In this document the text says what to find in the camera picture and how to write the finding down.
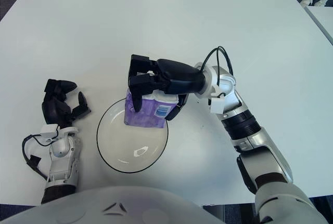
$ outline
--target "black cable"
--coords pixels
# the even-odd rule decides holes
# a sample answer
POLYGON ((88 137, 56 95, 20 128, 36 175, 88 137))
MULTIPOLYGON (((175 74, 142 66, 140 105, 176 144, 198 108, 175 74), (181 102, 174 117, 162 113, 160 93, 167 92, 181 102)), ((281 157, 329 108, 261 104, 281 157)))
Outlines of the black cable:
POLYGON ((32 137, 33 137, 33 139, 35 139, 36 140, 36 142, 38 142, 38 144, 40 145, 40 146, 43 146, 43 147, 47 147, 47 146, 50 146, 53 142, 50 142, 50 143, 48 143, 48 144, 42 144, 42 143, 40 143, 38 140, 37 140, 37 138, 36 137, 40 137, 41 135, 32 135, 32 137))
POLYGON ((38 143, 39 145, 43 146, 43 147, 49 146, 49 145, 51 145, 51 144, 53 143, 53 142, 50 142, 50 143, 48 143, 48 144, 42 144, 42 143, 40 143, 40 142, 37 140, 37 138, 36 138, 36 137, 40 137, 40 136, 41 136, 41 135, 39 135, 39 134, 37 134, 37 135, 28 135, 26 138, 24 138, 24 140, 23 140, 23 142, 22 142, 22 153, 23 153, 23 157, 24 157, 24 160, 26 161, 27 165, 28 165, 30 168, 32 168, 37 174, 39 174, 41 177, 43 177, 45 180, 47 180, 47 176, 44 175, 44 174, 43 174, 43 173, 37 168, 37 165, 34 164, 34 163, 33 163, 33 162, 27 157, 27 155, 26 155, 26 153, 25 153, 25 150, 24 150, 26 142, 28 142, 31 138, 34 138, 34 139, 37 141, 37 143, 38 143))
POLYGON ((220 59, 219 59, 219 50, 216 50, 216 59, 217 59, 217 86, 220 86, 220 59))
POLYGON ((228 69, 229 69, 229 73, 230 73, 231 75, 234 75, 234 71, 233 71, 233 67, 232 67, 231 62, 230 62, 230 58, 229 58, 229 56, 228 56, 226 50, 225 50, 222 46, 218 46, 217 48, 214 48, 213 50, 211 50, 211 51, 209 52, 209 54, 207 55, 207 57, 204 59, 204 61, 203 61, 203 63, 202 63, 202 66, 201 66, 200 72, 203 72, 203 69, 204 69, 204 67, 206 66, 207 61, 209 60, 210 56, 212 56, 212 54, 213 54, 215 51, 217 52, 217 53, 216 53, 216 59, 217 59, 217 66, 218 66, 218 68, 217 68, 217 75, 218 75, 218 78, 217 78, 217 85, 220 85, 220 62, 219 62, 219 54, 218 54, 219 51, 223 54, 223 56, 224 56, 224 58, 225 58, 225 61, 227 62, 228 69))
POLYGON ((223 54, 225 61, 227 62, 228 65, 229 73, 233 76, 234 75, 233 66, 231 65, 230 58, 226 50, 222 46, 218 46, 217 48, 223 54))
POLYGON ((210 56, 212 56, 212 54, 217 50, 217 48, 214 48, 213 50, 210 51, 210 53, 207 55, 207 57, 204 59, 200 72, 203 72, 204 67, 206 66, 206 63, 208 61, 208 59, 210 58, 210 56))

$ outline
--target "white shoe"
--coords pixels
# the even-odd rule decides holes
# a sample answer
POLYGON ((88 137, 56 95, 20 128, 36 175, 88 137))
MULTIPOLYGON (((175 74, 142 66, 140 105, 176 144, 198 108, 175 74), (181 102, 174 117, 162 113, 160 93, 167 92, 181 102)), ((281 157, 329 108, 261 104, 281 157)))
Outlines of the white shoe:
POLYGON ((319 1, 314 4, 315 7, 325 7, 326 3, 319 1))
POLYGON ((312 4, 312 1, 313 1, 313 0, 302 0, 302 1, 300 2, 300 4, 301 4, 301 6, 304 8, 304 7, 306 7, 306 6, 310 5, 310 4, 312 4))

